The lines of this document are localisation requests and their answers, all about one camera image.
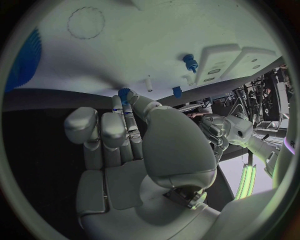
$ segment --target person's hand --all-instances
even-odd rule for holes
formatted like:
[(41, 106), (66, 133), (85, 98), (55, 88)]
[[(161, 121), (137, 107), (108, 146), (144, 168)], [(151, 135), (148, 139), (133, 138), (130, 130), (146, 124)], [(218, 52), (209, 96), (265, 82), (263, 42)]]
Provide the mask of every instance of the person's hand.
[(188, 116), (189, 118), (193, 119), (194, 117), (197, 116), (197, 114), (196, 114), (196, 113), (189, 113), (187, 116)]

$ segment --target blue cap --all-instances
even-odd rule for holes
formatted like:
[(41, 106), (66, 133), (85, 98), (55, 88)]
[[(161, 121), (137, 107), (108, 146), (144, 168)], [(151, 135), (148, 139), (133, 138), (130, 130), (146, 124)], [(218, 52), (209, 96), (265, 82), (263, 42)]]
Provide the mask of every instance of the blue cap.
[(127, 105), (128, 101), (127, 101), (127, 94), (130, 92), (129, 88), (122, 88), (118, 91), (118, 96), (121, 99), (122, 105)]
[(182, 97), (183, 91), (181, 90), (180, 86), (173, 88), (173, 94), (177, 99), (180, 99)]

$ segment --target dark floor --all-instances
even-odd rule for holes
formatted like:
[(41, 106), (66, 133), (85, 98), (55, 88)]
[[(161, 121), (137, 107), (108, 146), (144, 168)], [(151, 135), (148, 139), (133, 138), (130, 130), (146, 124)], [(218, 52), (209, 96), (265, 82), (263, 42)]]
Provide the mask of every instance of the dark floor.
[[(29, 202), (64, 236), (84, 240), (87, 237), (78, 224), (75, 205), (78, 182), (85, 171), (83, 146), (71, 143), (64, 132), (64, 120), (72, 111), (4, 112), (2, 128), (11, 169)], [(106, 112), (110, 110), (98, 109), (99, 116)], [(144, 136), (147, 125), (137, 116), (135, 119)], [(207, 191), (210, 207), (220, 211), (232, 200), (226, 184), (218, 169), (215, 184)], [(2, 231), (15, 235), (15, 239), (32, 239), (3, 198), (0, 211)]]

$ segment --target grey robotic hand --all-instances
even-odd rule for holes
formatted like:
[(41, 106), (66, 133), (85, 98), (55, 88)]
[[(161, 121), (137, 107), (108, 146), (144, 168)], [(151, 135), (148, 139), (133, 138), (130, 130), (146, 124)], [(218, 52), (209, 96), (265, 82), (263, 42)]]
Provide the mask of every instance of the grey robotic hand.
[(214, 144), (214, 156), (217, 162), (219, 162), (223, 152), (229, 146), (226, 137), (231, 128), (230, 122), (223, 116), (210, 113), (202, 117), (199, 127), (208, 141)]

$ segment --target blue object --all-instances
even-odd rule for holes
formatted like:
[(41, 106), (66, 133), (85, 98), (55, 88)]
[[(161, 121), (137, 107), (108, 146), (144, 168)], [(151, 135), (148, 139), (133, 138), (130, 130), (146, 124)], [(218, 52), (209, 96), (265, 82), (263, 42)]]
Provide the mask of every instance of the blue object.
[(187, 70), (192, 71), (194, 74), (197, 72), (196, 68), (198, 68), (198, 63), (194, 60), (194, 55), (188, 54), (182, 60), (185, 62)]
[(19, 51), (8, 75), (5, 92), (29, 82), (38, 68), (42, 53), (40, 34), (35, 29)]
[(121, 99), (122, 105), (127, 105), (128, 101), (127, 101), (127, 94), (130, 92), (129, 88), (122, 88), (120, 89), (117, 94)]
[(173, 88), (173, 94), (174, 96), (177, 98), (177, 99), (180, 99), (182, 94), (183, 94), (183, 91), (181, 90), (180, 86), (177, 86), (177, 87), (174, 87)]

